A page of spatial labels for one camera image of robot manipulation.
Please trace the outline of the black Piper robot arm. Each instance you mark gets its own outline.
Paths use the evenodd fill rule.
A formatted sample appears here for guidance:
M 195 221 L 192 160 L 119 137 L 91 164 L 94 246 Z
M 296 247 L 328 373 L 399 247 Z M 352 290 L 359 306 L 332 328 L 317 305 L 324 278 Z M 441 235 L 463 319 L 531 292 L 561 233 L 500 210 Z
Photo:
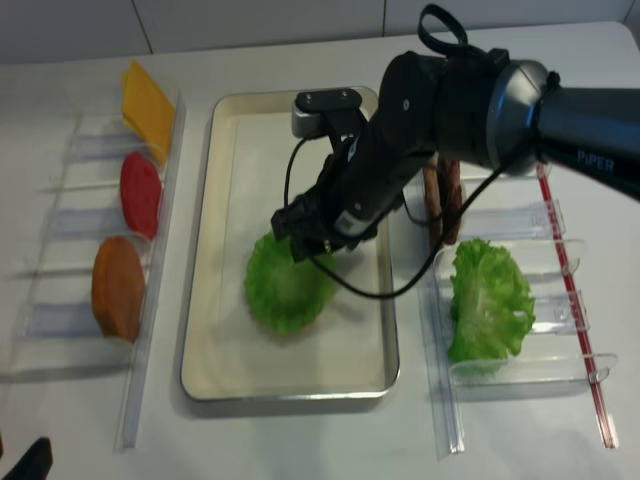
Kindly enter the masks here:
M 420 29 L 427 53 L 391 61 L 370 117 L 349 88 L 295 97 L 293 134 L 332 145 L 315 184 L 271 219 L 296 260 L 375 237 L 433 154 L 513 175 L 538 161 L 557 163 L 638 197 L 637 90 L 564 87 L 539 62 L 471 45 L 442 7 L 422 13 L 440 20 L 454 41 Z

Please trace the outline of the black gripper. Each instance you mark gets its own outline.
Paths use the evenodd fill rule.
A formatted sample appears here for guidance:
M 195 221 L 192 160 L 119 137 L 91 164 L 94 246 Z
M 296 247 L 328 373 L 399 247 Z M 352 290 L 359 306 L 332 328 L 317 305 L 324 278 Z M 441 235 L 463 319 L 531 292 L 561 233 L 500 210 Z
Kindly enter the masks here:
M 373 116 L 327 158 L 313 187 L 273 214 L 275 239 L 290 237 L 296 263 L 355 248 L 377 235 L 378 224 L 399 208 L 404 186 L 429 159 L 424 146 L 391 146 Z

